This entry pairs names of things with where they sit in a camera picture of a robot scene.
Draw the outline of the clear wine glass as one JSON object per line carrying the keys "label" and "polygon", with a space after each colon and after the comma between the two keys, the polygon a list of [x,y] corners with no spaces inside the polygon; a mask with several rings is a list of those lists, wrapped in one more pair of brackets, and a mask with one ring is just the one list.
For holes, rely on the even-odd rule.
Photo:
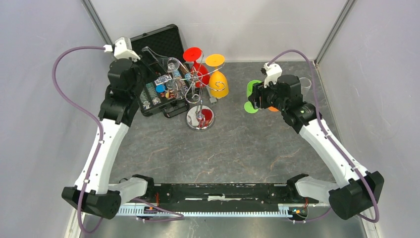
{"label": "clear wine glass", "polygon": [[178,59],[169,57],[166,60],[166,72],[168,73],[176,72],[179,69],[180,65],[181,63]]}
{"label": "clear wine glass", "polygon": [[309,90],[312,86],[312,81],[311,81],[311,79],[306,78],[306,77],[299,78],[299,81],[300,81],[300,85],[301,85],[301,93],[302,93],[303,97],[305,97],[308,94],[308,92],[309,92]]}

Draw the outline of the orange plastic wine glass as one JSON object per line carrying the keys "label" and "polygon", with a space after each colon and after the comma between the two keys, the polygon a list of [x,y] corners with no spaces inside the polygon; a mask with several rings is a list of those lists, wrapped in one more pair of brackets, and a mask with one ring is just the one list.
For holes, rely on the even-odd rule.
{"label": "orange plastic wine glass", "polygon": [[278,109],[276,109],[275,107],[268,107],[268,109],[271,111],[271,112],[278,112],[279,110]]}

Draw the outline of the green plastic wine glass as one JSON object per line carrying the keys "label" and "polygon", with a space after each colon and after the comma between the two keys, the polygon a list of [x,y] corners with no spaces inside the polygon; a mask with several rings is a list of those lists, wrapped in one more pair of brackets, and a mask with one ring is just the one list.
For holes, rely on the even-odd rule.
{"label": "green plastic wine glass", "polygon": [[[247,92],[246,92],[247,98],[252,94],[253,85],[258,84],[258,83],[261,83],[261,81],[260,80],[252,80],[247,84]],[[258,111],[258,109],[255,109],[253,107],[253,104],[249,100],[247,100],[247,102],[244,104],[244,110],[247,113],[250,113],[250,114],[254,114]]]}

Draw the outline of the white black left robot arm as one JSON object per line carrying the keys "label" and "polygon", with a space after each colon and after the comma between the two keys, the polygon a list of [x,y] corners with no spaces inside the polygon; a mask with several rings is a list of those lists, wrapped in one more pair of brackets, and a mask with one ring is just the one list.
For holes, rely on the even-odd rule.
{"label": "white black left robot arm", "polygon": [[150,202],[156,195],[153,178],[143,175],[109,184],[118,149],[140,107],[140,95],[146,82],[156,74],[129,47],[105,45],[101,49],[115,57],[107,73],[109,85],[105,98],[98,116],[82,110],[98,129],[81,174],[73,186],[63,188],[61,197],[79,212],[110,220],[121,205],[135,198]]}

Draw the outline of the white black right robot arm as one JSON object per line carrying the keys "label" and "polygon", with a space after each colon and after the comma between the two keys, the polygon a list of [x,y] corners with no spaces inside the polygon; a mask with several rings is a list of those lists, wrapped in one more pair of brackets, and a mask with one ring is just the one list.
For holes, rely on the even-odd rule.
{"label": "white black right robot arm", "polygon": [[295,176],[287,181],[287,198],[299,202],[307,197],[326,203],[343,220],[358,215],[378,222],[384,177],[378,171],[369,172],[337,140],[317,106],[304,101],[299,78],[283,75],[276,83],[253,83],[251,89],[248,100],[253,108],[279,110],[284,121],[314,148],[335,178],[335,182],[327,182],[307,174]]}

